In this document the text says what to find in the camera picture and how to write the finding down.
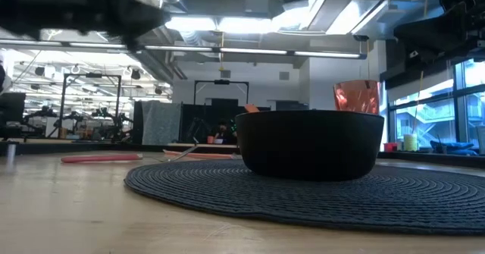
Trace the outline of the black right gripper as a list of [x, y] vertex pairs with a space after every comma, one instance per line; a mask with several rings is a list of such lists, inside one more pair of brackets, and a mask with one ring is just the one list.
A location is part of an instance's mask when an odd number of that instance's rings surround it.
[[464, 44], [467, 55], [485, 55], [485, 0], [467, 0], [439, 17], [401, 24], [394, 36], [422, 59], [435, 59]]

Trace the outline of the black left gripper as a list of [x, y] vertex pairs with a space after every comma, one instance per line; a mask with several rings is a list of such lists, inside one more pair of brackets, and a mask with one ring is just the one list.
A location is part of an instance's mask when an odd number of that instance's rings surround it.
[[85, 14], [76, 30], [86, 35], [104, 31], [117, 36], [130, 50], [139, 48], [137, 39], [166, 23], [168, 14], [139, 0], [86, 0]]

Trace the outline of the orange translucent cup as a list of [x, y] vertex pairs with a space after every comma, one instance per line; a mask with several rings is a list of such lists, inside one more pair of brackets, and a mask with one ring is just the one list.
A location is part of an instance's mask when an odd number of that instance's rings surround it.
[[380, 114], [380, 84], [375, 80], [336, 83], [333, 94], [337, 111]]

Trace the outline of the pink-handled knife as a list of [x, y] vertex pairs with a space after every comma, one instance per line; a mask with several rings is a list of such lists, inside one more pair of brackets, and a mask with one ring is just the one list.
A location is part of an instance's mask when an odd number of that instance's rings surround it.
[[110, 154], [110, 155], [73, 155], [61, 158], [65, 164], [104, 162], [104, 161], [136, 161], [143, 159], [142, 154]]

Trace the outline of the pink-handled fork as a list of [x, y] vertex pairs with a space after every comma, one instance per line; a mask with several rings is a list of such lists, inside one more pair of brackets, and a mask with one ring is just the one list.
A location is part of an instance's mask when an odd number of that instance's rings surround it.
[[199, 153], [199, 152], [195, 152], [195, 150], [196, 150], [196, 147], [192, 146], [182, 152], [171, 151], [167, 149], [164, 149], [163, 152], [165, 155], [168, 155], [170, 157], [170, 160], [172, 161], [182, 159], [185, 157], [196, 158], [196, 159], [242, 159], [243, 158], [241, 155], [238, 155], [236, 153], [232, 153], [232, 154]]

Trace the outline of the large window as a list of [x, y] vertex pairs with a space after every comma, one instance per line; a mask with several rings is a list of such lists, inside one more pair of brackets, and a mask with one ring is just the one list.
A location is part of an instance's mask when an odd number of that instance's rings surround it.
[[430, 141], [473, 143], [485, 156], [485, 60], [447, 64], [444, 71], [388, 88], [386, 99], [388, 143], [403, 150], [403, 136], [416, 134], [417, 152], [433, 152]]

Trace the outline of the bright ceiling light panel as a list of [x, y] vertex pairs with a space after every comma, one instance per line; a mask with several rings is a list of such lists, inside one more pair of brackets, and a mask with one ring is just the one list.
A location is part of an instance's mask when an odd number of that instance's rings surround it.
[[165, 26], [179, 32], [220, 31], [233, 34], [266, 34], [277, 31], [270, 19], [250, 17], [172, 17]]

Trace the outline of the yellow container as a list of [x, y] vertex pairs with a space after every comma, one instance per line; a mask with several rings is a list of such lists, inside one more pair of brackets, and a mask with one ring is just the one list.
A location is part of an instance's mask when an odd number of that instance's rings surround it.
[[416, 134], [405, 134], [403, 136], [403, 150], [406, 152], [418, 151], [418, 137]]

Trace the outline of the blue bundle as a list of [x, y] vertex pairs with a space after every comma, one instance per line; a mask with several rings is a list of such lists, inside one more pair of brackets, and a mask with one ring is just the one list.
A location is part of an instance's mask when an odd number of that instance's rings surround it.
[[473, 143], [442, 143], [437, 141], [430, 141], [430, 145], [434, 153], [478, 156], [478, 154], [472, 149], [474, 147]]

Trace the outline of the black partition panel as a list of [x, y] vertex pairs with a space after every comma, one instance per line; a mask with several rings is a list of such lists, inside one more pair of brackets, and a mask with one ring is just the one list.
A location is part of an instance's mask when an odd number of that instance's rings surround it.
[[216, 99], [216, 102], [211, 105], [183, 104], [179, 141], [208, 144], [208, 137], [214, 138], [220, 121], [236, 124], [235, 117], [247, 112], [244, 106], [238, 106], [235, 101], [235, 99]]

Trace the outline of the long ceiling light strip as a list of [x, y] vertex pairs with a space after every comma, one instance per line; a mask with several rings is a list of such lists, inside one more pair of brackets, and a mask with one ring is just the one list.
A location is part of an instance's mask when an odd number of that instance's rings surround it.
[[94, 42], [56, 42], [36, 41], [24, 39], [0, 39], [3, 46], [30, 46], [42, 48], [77, 48], [77, 49], [100, 49], [115, 52], [141, 52], [142, 50], [166, 51], [166, 52], [196, 52], [196, 53], [222, 53], [222, 54], [246, 54], [246, 55], [276, 55], [309, 58], [341, 58], [341, 59], [366, 59], [364, 53], [348, 52], [316, 52], [281, 49], [244, 49], [227, 47], [185, 46], [185, 45], [138, 45], [129, 49], [126, 45]]

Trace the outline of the person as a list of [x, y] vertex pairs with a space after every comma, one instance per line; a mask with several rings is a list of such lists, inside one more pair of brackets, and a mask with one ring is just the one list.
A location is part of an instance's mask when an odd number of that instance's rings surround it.
[[236, 125], [234, 123], [228, 124], [226, 121], [220, 121], [214, 135], [214, 141], [220, 144], [236, 145]]

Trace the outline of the black bowl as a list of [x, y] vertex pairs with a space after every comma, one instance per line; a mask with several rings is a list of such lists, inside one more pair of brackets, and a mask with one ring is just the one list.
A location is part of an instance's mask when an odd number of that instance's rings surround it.
[[236, 116], [239, 150], [256, 174], [342, 181], [375, 165], [384, 119], [352, 111], [260, 111]]

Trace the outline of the black robot rig frame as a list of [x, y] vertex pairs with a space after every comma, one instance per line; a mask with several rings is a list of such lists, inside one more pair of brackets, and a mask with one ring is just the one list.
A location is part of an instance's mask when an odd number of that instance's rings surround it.
[[84, 74], [73, 74], [73, 73], [64, 74], [64, 79], [62, 82], [62, 92], [61, 92], [61, 107], [60, 107], [60, 112], [58, 117], [58, 138], [59, 139], [61, 138], [61, 128], [64, 120], [64, 103], [66, 99], [66, 90], [71, 85], [71, 83], [68, 83], [68, 79], [70, 77], [74, 77], [75, 80], [79, 79], [80, 77], [93, 78], [93, 79], [101, 79], [103, 77], [116, 78], [117, 84], [114, 85], [117, 88], [115, 115], [114, 115], [115, 117], [119, 115], [119, 110], [120, 110], [120, 91], [121, 91], [121, 80], [122, 80], [120, 75], [107, 75], [107, 74], [96, 73], [96, 72], [89, 72]]
[[196, 105], [196, 98], [198, 94], [197, 86], [199, 83], [212, 83], [214, 85], [230, 85], [230, 84], [243, 84], [246, 86], [246, 104], [249, 103], [249, 90], [250, 90], [250, 83], [247, 81], [231, 81], [231, 80], [195, 80], [193, 85], [193, 99], [192, 104]]

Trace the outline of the silver ceiling duct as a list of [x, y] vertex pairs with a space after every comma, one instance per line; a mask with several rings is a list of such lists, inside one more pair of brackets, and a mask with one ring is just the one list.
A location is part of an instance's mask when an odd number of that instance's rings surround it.
[[275, 33], [391, 39], [393, 28], [430, 12], [436, 0], [287, 0], [271, 21]]

